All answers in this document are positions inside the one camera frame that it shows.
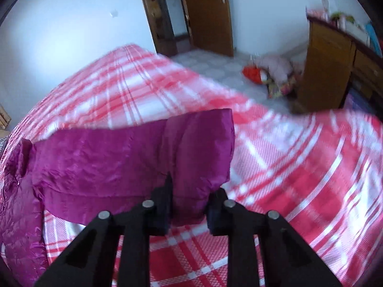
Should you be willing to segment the red toy on floor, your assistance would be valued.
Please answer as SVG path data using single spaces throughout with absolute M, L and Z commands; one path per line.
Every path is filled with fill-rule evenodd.
M 269 80 L 267 72 L 256 66 L 245 66 L 242 70 L 242 74 L 244 77 L 258 85 L 266 85 Z

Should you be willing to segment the brown wooden desk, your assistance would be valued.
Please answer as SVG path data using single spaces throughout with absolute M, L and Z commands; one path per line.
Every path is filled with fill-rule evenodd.
M 382 58 L 355 37 L 308 16 L 309 42 L 297 107 L 303 113 L 341 109 L 350 90 L 382 117 Z

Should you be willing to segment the brown wooden door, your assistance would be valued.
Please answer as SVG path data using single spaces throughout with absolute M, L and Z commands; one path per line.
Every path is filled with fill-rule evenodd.
M 234 46 L 229 0 L 185 0 L 194 46 L 232 57 Z

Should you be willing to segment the items on desk top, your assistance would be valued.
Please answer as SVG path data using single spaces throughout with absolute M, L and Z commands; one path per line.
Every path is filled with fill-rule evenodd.
M 329 0 L 321 0 L 319 8 L 306 8 L 306 17 L 316 17 L 348 33 L 382 58 L 382 42 L 371 22 L 361 23 L 354 16 L 339 11 Z

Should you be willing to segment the magenta puffer jacket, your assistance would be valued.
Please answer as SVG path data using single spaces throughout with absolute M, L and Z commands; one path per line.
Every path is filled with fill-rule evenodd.
M 166 177 L 173 181 L 173 224 L 199 223 L 209 195 L 230 179 L 234 140 L 230 109 L 21 139 L 3 170 L 1 246 L 11 274 L 32 286 L 48 268 L 45 211 L 86 225 L 103 210 L 132 209 Z

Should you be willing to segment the red white plaid bedsheet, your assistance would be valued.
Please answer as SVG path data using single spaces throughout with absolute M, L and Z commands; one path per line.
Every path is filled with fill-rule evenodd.
M 344 286 L 356 286 L 382 248 L 382 123 L 363 112 L 280 115 L 241 93 L 137 45 L 113 50 L 69 77 L 13 129 L 21 139 L 58 130 L 139 126 L 186 113 L 230 109 L 234 154 L 228 197 L 250 210 L 276 210 Z M 48 267 L 85 225 L 44 212 Z M 227 241 L 204 218 L 151 241 L 152 286 L 223 286 Z

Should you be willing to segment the dark wooden door frame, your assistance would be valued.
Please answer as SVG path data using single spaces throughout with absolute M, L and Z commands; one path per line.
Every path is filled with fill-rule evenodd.
M 143 3 L 157 53 L 175 56 L 177 45 L 166 0 L 143 0 Z

